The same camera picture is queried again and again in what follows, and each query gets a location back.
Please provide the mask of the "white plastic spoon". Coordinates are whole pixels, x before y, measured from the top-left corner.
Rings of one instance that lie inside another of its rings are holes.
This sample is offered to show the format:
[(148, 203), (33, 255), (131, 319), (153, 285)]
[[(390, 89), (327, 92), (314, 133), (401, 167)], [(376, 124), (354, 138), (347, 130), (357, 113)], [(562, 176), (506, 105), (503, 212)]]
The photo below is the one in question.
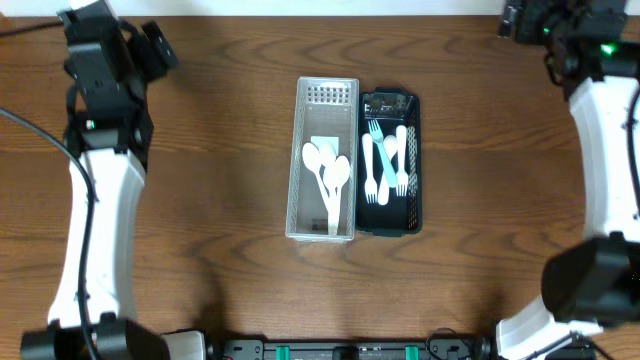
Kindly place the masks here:
[(325, 167), (323, 172), (323, 182), (329, 193), (328, 234), (332, 236), (338, 232), (340, 210), (337, 196), (337, 176), (334, 168), (334, 165)]
[[(383, 145), (385, 147), (385, 152), (387, 155), (387, 159), (392, 161), (393, 157), (397, 152), (397, 140), (394, 135), (388, 135), (384, 138)], [(386, 206), (389, 202), (390, 195), (390, 187), (386, 178), (386, 174), (383, 173), (381, 176), (381, 181), (378, 190), (378, 204), (381, 206)]]
[(319, 146), (321, 165), (325, 168), (332, 168), (337, 159), (337, 153), (330, 142), (322, 142)]
[(318, 148), (310, 142), (305, 143), (302, 148), (302, 158), (305, 167), (314, 174), (325, 208), (329, 211), (330, 199), (320, 176), (321, 162)]
[(336, 204), (334, 214), (334, 229), (333, 233), (337, 234), (340, 218), (341, 208), (341, 194), (342, 187), (348, 182), (350, 177), (350, 162), (346, 156), (342, 155), (336, 159), (335, 162), (335, 190), (336, 190)]

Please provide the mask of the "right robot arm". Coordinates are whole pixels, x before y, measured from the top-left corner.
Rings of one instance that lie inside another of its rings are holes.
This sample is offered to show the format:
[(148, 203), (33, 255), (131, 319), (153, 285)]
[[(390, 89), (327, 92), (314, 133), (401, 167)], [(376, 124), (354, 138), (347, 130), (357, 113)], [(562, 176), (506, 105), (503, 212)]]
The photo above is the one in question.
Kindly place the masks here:
[(512, 0), (498, 34), (542, 46), (579, 134), (580, 244), (546, 263), (541, 293), (498, 322), (498, 359), (595, 359), (593, 336), (639, 320), (639, 45), (624, 1)]

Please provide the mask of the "white plastic fork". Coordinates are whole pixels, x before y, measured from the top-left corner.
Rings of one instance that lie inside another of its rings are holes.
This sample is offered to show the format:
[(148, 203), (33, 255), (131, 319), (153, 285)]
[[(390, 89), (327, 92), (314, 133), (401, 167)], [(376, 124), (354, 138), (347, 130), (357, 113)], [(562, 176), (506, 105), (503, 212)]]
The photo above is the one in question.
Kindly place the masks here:
[(377, 182), (373, 175), (373, 139), (369, 133), (364, 133), (362, 138), (362, 148), (365, 160), (365, 195), (368, 204), (377, 202)]
[(397, 180), (396, 194), (400, 197), (407, 195), (408, 191), (408, 174), (405, 171), (406, 145), (407, 145), (407, 128), (399, 125), (396, 128), (397, 140)]
[(391, 188), (395, 188), (398, 185), (396, 172), (393, 169), (391, 160), (388, 157), (386, 149), (384, 147), (384, 135), (377, 120), (368, 121), (369, 133), (372, 136), (373, 142), (376, 144), (381, 164), (383, 167), (384, 175), (387, 179), (387, 183)]

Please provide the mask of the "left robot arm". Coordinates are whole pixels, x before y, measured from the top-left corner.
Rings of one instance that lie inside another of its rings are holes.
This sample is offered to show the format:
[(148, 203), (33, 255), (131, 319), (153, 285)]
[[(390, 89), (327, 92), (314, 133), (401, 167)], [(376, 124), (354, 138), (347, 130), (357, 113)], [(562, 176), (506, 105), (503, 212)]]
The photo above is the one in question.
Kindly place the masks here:
[(107, 1), (58, 13), (74, 83), (60, 146), (70, 158), (72, 213), (47, 326), (26, 332), (23, 359), (167, 359), (166, 340), (139, 325), (133, 233), (154, 125), (148, 85), (179, 61), (158, 24), (117, 17)]

